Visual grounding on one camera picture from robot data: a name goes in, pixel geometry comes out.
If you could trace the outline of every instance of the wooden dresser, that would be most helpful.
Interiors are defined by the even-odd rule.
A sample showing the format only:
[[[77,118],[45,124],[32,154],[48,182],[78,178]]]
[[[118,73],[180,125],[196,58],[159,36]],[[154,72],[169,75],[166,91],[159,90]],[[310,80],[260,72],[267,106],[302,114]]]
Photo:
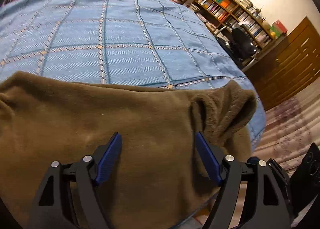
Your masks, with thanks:
[[[265,110],[320,77],[320,36],[309,19],[305,17],[283,41],[246,71],[246,75]]]

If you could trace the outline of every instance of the bookshelf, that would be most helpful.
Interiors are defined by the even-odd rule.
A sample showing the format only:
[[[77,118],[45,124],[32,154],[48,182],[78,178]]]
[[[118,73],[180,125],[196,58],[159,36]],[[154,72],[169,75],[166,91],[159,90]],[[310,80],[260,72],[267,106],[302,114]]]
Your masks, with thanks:
[[[264,49],[274,40],[262,22],[236,0],[195,0],[194,3],[201,8],[202,12],[204,11],[207,20],[216,27],[215,31],[225,25],[239,27],[250,37],[258,51]],[[239,25],[242,21],[247,21],[249,24]]]

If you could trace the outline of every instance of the metal screw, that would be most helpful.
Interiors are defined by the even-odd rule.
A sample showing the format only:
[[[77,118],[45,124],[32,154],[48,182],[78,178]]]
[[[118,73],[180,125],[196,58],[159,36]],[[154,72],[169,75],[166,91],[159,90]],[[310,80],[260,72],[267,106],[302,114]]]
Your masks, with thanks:
[[[82,159],[84,162],[89,162],[92,160],[92,157],[90,155],[84,156]]]
[[[52,166],[53,168],[56,168],[57,166],[59,166],[59,162],[58,162],[58,161],[53,161],[53,162],[51,163],[51,166]]]
[[[267,163],[264,160],[259,160],[259,165],[262,167],[265,167],[267,165]]]
[[[226,158],[227,161],[234,161],[235,160],[235,157],[232,156],[232,155],[226,155],[225,158]]]

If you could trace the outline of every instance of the black office chair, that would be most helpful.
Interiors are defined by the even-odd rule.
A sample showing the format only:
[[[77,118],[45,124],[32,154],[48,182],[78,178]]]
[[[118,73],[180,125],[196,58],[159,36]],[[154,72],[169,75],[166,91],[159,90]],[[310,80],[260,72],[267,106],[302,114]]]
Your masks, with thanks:
[[[217,37],[217,35],[226,28],[231,29],[232,40],[230,42],[226,42],[222,38]],[[243,71],[248,69],[256,60],[255,55],[257,52],[257,48],[252,43],[251,39],[241,29],[233,28],[227,25],[221,28],[214,36],[220,46],[232,58],[239,69]],[[252,60],[244,66],[242,62],[244,62],[248,58],[252,58]]]

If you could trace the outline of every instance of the blue bedspread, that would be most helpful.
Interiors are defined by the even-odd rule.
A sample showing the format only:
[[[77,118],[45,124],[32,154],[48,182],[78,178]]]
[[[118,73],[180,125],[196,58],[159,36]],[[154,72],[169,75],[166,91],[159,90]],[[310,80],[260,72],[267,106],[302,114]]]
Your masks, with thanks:
[[[68,82],[254,89],[198,17],[169,0],[18,0],[0,9],[0,81],[26,71]],[[263,106],[248,124],[254,148]]]

